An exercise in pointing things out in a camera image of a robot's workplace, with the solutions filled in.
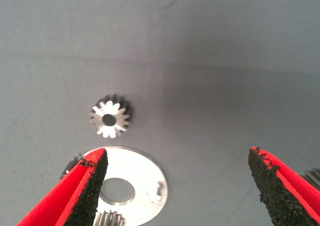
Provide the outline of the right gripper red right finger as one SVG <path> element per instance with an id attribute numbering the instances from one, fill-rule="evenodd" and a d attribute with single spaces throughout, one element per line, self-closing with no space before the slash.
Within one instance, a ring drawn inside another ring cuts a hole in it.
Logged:
<path id="1" fill-rule="evenodd" d="M 300 175 L 259 147 L 249 150 L 248 165 L 274 225 L 320 224 L 319 168 Z"/>

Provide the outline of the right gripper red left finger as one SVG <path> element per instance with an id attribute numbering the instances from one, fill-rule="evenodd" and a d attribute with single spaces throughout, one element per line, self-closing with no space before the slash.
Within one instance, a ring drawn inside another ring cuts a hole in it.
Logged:
<path id="1" fill-rule="evenodd" d="M 92 225 L 107 167 L 104 148 L 82 157 L 18 225 Z"/>

